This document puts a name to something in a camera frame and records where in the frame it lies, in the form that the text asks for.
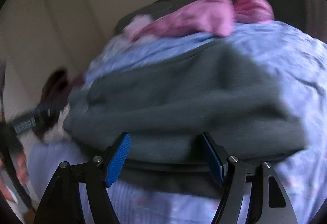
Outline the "grey sweatpants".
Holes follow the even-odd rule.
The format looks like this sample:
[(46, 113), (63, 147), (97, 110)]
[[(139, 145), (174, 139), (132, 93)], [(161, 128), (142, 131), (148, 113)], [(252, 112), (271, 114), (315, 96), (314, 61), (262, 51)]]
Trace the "grey sweatpants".
[(283, 160), (307, 144), (276, 79), (222, 41), (112, 72), (73, 90), (69, 105), (64, 130), (87, 155), (130, 134), (120, 178), (149, 190), (218, 197), (203, 132), (251, 163)]

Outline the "grey padded headboard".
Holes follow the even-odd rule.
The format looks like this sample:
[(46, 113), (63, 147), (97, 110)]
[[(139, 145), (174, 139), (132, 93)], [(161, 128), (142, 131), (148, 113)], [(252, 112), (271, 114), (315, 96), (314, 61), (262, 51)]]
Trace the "grey padded headboard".
[(114, 33), (115, 35), (121, 34), (124, 28), (137, 16), (149, 14), (153, 20), (157, 20), (167, 14), (170, 14), (181, 7), (195, 2), (198, 0), (156, 0), (155, 2), (137, 9), (134, 12), (122, 17), (116, 24)]

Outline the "pink crumpled blanket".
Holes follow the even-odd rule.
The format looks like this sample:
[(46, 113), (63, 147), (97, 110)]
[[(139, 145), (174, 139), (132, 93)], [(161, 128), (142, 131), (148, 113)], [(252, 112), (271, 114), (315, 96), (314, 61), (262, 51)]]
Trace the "pink crumpled blanket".
[(183, 37), (206, 32), (227, 37), (235, 22), (269, 23), (274, 20), (271, 5), (266, 0), (197, 0), (157, 20), (150, 15), (137, 15), (123, 34), (130, 41), (147, 35), (157, 38)]

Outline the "maroon folded garment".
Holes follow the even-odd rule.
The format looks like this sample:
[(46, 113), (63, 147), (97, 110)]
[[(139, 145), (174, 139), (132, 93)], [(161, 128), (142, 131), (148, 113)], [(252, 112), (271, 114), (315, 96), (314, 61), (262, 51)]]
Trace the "maroon folded garment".
[(68, 104), (68, 97), (72, 89), (83, 85), (84, 77), (82, 74), (70, 79), (67, 68), (58, 68), (44, 84), (39, 104), (62, 110)]

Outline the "blue floral bedspread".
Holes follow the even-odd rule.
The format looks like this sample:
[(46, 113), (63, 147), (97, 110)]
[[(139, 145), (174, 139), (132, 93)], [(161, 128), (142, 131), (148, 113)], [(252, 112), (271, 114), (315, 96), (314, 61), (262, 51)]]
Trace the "blue floral bedspread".
[[(271, 162), (290, 198), (297, 221), (310, 223), (326, 200), (326, 44), (283, 22), (241, 24), (217, 39), (208, 33), (163, 38), (134, 50), (111, 55), (107, 50), (85, 75), (87, 90), (99, 78), (156, 64), (213, 41), (229, 44), (250, 58), (280, 85), (280, 97), (298, 117), (304, 149)], [(42, 197), (60, 162), (83, 163), (91, 155), (75, 141), (38, 144), (29, 156), (30, 182)], [(149, 190), (120, 180), (108, 191), (122, 223), (208, 223), (218, 206), (215, 198)]]

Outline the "white folded garment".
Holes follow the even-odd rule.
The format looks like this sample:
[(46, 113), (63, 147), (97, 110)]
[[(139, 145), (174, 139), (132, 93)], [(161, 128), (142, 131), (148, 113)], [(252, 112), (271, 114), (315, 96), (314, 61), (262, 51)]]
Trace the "white folded garment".
[(70, 105), (67, 104), (63, 110), (60, 111), (60, 115), (56, 124), (45, 132), (43, 141), (45, 143), (60, 142), (60, 141), (71, 141), (71, 136), (64, 130), (63, 124), (66, 117), (69, 114)]

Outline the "white louvered closet doors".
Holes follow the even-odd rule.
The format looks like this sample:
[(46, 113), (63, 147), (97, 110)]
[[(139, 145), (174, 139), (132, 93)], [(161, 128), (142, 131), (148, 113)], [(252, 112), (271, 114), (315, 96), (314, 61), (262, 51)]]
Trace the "white louvered closet doors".
[(105, 44), (88, 0), (6, 0), (1, 9), (1, 58), (6, 61), (4, 113), (32, 109), (50, 74), (84, 73)]

